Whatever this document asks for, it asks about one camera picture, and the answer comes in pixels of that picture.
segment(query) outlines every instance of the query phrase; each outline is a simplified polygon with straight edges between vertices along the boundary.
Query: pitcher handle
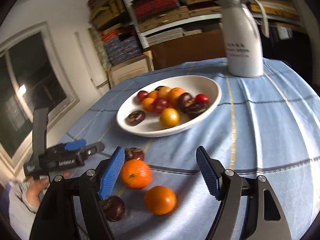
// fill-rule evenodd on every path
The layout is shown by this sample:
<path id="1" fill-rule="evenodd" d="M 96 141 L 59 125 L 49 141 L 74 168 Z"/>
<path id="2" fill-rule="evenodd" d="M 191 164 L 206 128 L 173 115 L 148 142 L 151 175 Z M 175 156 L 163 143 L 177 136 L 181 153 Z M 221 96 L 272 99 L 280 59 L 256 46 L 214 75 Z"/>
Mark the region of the pitcher handle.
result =
<path id="1" fill-rule="evenodd" d="M 257 0 L 242 0 L 242 2 L 243 3 L 252 2 L 252 3 L 256 3 L 259 6 L 261 14 L 262 14 L 262 22 L 263 22 L 261 30 L 262 30 L 263 35 L 265 35 L 268 38 L 269 37 L 268 18 L 267 18 L 266 11 L 265 11 L 264 7 L 262 6 L 262 4 Z"/>

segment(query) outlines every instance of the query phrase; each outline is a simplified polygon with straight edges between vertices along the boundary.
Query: white pitcher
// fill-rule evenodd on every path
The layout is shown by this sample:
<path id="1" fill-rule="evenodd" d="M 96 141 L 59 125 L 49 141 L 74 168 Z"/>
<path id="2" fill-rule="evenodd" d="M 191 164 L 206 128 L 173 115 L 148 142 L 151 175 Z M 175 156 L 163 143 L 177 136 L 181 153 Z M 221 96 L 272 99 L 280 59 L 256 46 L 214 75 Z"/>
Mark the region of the white pitcher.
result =
<path id="1" fill-rule="evenodd" d="M 240 77 L 263 75 L 262 46 L 258 27 L 244 4 L 257 3 L 263 19 L 262 33 L 269 37 L 266 11 L 257 0 L 219 0 L 222 6 L 223 37 L 228 57 L 228 70 Z"/>

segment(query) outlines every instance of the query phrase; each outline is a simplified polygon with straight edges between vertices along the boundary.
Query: screw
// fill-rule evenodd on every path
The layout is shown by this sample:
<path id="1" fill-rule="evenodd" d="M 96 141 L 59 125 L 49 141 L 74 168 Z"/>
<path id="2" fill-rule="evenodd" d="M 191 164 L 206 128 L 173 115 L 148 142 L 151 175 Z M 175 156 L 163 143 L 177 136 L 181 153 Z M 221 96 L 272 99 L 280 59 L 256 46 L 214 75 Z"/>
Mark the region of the screw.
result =
<path id="1" fill-rule="evenodd" d="M 54 181 L 61 181 L 62 180 L 62 176 L 61 175 L 57 175 L 54 177 Z"/>
<path id="2" fill-rule="evenodd" d="M 96 174 L 96 171 L 95 170 L 87 170 L 86 174 L 88 176 L 93 176 L 94 174 Z"/>
<path id="3" fill-rule="evenodd" d="M 267 178 L 266 178 L 265 176 L 263 176 L 263 175 L 260 175 L 260 176 L 258 177 L 258 180 L 260 180 L 260 181 L 262 181 L 262 182 L 265 182 L 265 181 L 267 180 Z"/>
<path id="4" fill-rule="evenodd" d="M 233 170 L 229 170 L 229 169 L 225 170 L 224 173 L 228 176 L 233 176 L 235 174 Z"/>

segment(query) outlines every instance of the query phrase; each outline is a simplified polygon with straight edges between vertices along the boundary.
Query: orange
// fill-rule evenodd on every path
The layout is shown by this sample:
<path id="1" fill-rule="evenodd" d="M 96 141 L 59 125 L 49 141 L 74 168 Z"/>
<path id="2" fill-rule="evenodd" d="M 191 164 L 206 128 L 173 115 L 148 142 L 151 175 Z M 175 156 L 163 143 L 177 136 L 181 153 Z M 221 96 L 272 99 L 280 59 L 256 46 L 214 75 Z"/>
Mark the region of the orange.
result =
<path id="1" fill-rule="evenodd" d="M 167 99 L 167 94 L 170 92 L 171 88 L 169 87 L 162 87 L 160 88 L 160 90 L 158 91 L 158 96 L 160 98 L 164 98 Z"/>
<path id="2" fill-rule="evenodd" d="M 143 110 L 145 110 L 147 112 L 152 112 L 153 111 L 153 101 L 155 101 L 154 98 L 145 98 L 141 102 Z"/>
<path id="3" fill-rule="evenodd" d="M 164 186 L 155 186 L 144 195 L 144 205 L 155 215 L 164 215 L 171 212 L 177 205 L 175 193 Z"/>
<path id="4" fill-rule="evenodd" d="M 148 98 L 154 98 L 154 99 L 158 98 L 158 91 L 156 91 L 156 90 L 151 91 L 148 94 Z"/>
<path id="5" fill-rule="evenodd" d="M 178 124 L 179 119 L 179 113 L 174 108 L 166 108 L 161 112 L 160 122 L 164 127 L 175 127 Z"/>
<path id="6" fill-rule="evenodd" d="M 152 174 L 148 164 L 132 159 L 123 164 L 120 177 L 129 188 L 142 189 L 150 183 Z"/>
<path id="7" fill-rule="evenodd" d="M 182 88 L 173 88 L 167 95 L 170 104 L 177 106 L 178 98 L 186 91 Z"/>

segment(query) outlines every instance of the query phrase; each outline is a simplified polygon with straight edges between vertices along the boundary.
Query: white bowl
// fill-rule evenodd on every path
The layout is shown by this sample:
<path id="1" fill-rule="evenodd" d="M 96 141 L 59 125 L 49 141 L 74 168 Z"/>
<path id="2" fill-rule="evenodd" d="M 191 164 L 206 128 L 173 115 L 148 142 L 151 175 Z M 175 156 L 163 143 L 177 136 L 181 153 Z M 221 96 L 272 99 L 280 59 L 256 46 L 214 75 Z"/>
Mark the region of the white bowl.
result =
<path id="1" fill-rule="evenodd" d="M 210 107 L 204 113 L 192 120 L 190 120 L 186 114 L 179 112 L 180 121 L 177 126 L 172 128 L 163 127 L 159 121 L 159 116 L 152 113 L 146 113 L 145 120 L 138 125 L 128 125 L 126 122 L 127 116 L 133 111 L 143 110 L 135 100 L 138 92 L 140 90 L 151 92 L 158 86 L 168 86 L 171 88 L 180 87 L 190 93 L 193 97 L 198 94 L 205 94 L 209 98 Z M 167 78 L 154 82 L 140 90 L 130 96 L 121 105 L 117 113 L 117 122 L 118 125 L 127 132 L 143 137 L 161 137 L 185 131 L 208 117 L 221 99 L 220 86 L 214 80 L 202 76 L 179 76 Z"/>

